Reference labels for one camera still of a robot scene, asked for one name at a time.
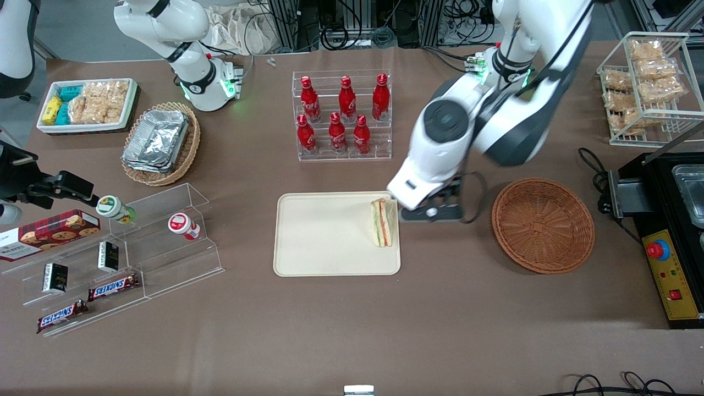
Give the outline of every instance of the table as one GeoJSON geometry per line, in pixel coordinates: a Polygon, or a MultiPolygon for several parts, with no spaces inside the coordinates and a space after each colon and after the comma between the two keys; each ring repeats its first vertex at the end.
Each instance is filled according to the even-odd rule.
{"type": "MultiPolygon", "coordinates": [[[[486,212],[473,225],[401,224],[394,276],[276,276],[279,197],[383,190],[406,156],[418,113],[456,73],[420,50],[316,51],[276,56],[276,68],[257,58],[241,100],[197,113],[203,141],[182,179],[210,199],[208,234],[226,271],[56,339],[34,334],[39,312],[21,307],[18,282],[0,280],[0,393],[340,395],[343,385],[370,383],[378,395],[518,396],[571,389],[573,373],[621,386],[624,370],[702,393],[704,335],[665,330],[643,248],[597,212],[593,173],[577,155],[585,146],[619,168],[641,152],[607,143],[594,71],[614,45],[589,47],[535,159],[520,168],[497,168],[476,154],[469,161],[489,181],[492,201],[510,181],[531,176],[558,181],[585,201],[596,245],[574,273],[542,276],[513,263],[486,212]],[[298,162],[291,73],[316,68],[392,69],[392,160],[298,162]]],[[[163,61],[48,66],[50,82],[134,78],[142,88],[137,113],[184,101],[163,61]]],[[[43,171],[69,169],[94,182],[97,194],[130,202],[160,189],[124,175],[124,138],[34,130],[27,149],[43,171]]],[[[471,210],[478,194],[467,181],[471,210]]],[[[76,206],[64,200],[55,209],[76,206]]],[[[46,216],[25,209],[23,221],[46,216]]]]}

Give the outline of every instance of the round wicker basket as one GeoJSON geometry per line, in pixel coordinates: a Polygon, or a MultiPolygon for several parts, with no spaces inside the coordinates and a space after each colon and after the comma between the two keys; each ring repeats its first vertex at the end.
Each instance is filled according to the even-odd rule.
{"type": "MultiPolygon", "coordinates": [[[[191,109],[189,109],[184,104],[173,102],[162,103],[157,104],[150,110],[178,110],[181,111],[183,114],[188,115],[189,118],[188,130],[186,131],[187,135],[183,141],[183,145],[181,146],[181,152],[179,153],[178,160],[176,160],[176,166],[174,167],[173,171],[169,173],[138,171],[136,169],[130,168],[124,162],[122,163],[122,168],[125,169],[125,172],[130,179],[136,182],[144,183],[146,185],[158,187],[162,185],[169,185],[175,182],[176,180],[179,180],[183,177],[183,175],[186,174],[188,168],[191,167],[191,165],[193,164],[193,160],[196,158],[196,151],[198,151],[198,145],[201,142],[201,127],[200,125],[198,125],[196,115],[191,109]]],[[[130,143],[130,140],[134,135],[134,130],[137,129],[137,125],[142,120],[142,117],[144,117],[144,114],[146,114],[146,111],[143,112],[141,116],[139,116],[139,118],[134,122],[134,124],[132,124],[132,129],[130,129],[130,133],[127,136],[125,147],[127,147],[127,145],[130,143]]]]}
{"type": "Polygon", "coordinates": [[[518,180],[504,188],[491,222],[508,256],[538,273],[573,271],[594,246],[589,210],[575,193],[547,179],[518,180]]]}

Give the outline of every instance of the red cookie box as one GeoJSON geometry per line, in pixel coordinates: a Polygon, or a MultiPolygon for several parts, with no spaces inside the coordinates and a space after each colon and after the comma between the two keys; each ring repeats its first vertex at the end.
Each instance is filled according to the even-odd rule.
{"type": "Polygon", "coordinates": [[[73,209],[0,233],[0,260],[19,260],[99,232],[100,220],[73,209]]]}

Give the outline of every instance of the acrylic bottle rack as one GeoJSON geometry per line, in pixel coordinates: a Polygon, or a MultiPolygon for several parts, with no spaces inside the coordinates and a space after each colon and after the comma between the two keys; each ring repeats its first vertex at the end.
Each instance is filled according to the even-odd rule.
{"type": "Polygon", "coordinates": [[[291,92],[294,105],[294,117],[292,119],[294,131],[293,139],[296,142],[299,161],[378,161],[391,158],[391,122],[393,120],[392,107],[394,91],[391,71],[389,69],[294,72],[291,82],[291,92]],[[377,75],[379,75],[379,73],[386,73],[389,76],[389,81],[386,85],[389,88],[391,99],[389,101],[389,119],[386,121],[377,121],[372,117],[372,94],[374,93],[374,88],[377,86],[377,75]],[[298,128],[296,116],[303,114],[303,104],[301,103],[301,77],[304,75],[310,77],[313,88],[318,93],[321,110],[320,122],[310,124],[315,131],[315,141],[318,144],[318,153],[312,156],[303,154],[301,144],[298,142],[296,136],[296,130],[298,128]],[[364,156],[357,154],[354,149],[354,124],[345,125],[347,152],[344,154],[336,154],[332,151],[332,143],[330,142],[330,135],[328,134],[330,113],[340,111],[338,95],[340,93],[340,78],[343,75],[348,75],[350,79],[352,79],[352,89],[357,96],[357,114],[364,114],[367,117],[367,126],[371,132],[371,150],[369,154],[364,156]]]}

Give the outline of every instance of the red bottle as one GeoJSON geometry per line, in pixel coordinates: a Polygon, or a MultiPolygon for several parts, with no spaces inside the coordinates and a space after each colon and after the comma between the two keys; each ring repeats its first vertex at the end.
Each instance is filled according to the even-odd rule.
{"type": "Polygon", "coordinates": [[[340,79],[339,101],[342,123],[351,124],[357,116],[357,96],[352,90],[352,80],[348,75],[343,75],[340,79]]]}
{"type": "Polygon", "coordinates": [[[298,121],[298,141],[303,148],[303,154],[307,156],[316,155],[318,153],[318,144],[313,136],[313,127],[308,124],[306,116],[301,114],[296,119],[298,121]]]}
{"type": "Polygon", "coordinates": [[[354,147],[357,149],[359,155],[369,154],[369,139],[371,133],[369,132],[369,127],[367,126],[367,118],[360,114],[357,116],[357,126],[354,127],[354,147]]]}
{"type": "Polygon", "coordinates": [[[332,151],[335,154],[345,154],[347,151],[347,141],[345,140],[345,126],[340,123],[340,113],[333,111],[330,113],[330,134],[332,151]]]}
{"type": "Polygon", "coordinates": [[[320,122],[320,100],[318,93],[313,89],[313,84],[310,82],[310,77],[301,77],[301,101],[303,102],[303,111],[306,113],[308,120],[311,123],[320,122]]]}
{"type": "Polygon", "coordinates": [[[374,94],[372,95],[372,117],[377,121],[386,121],[389,119],[389,101],[391,100],[391,93],[389,92],[389,87],[386,83],[389,81],[389,76],[384,73],[380,73],[377,76],[377,87],[374,88],[374,94]]]}

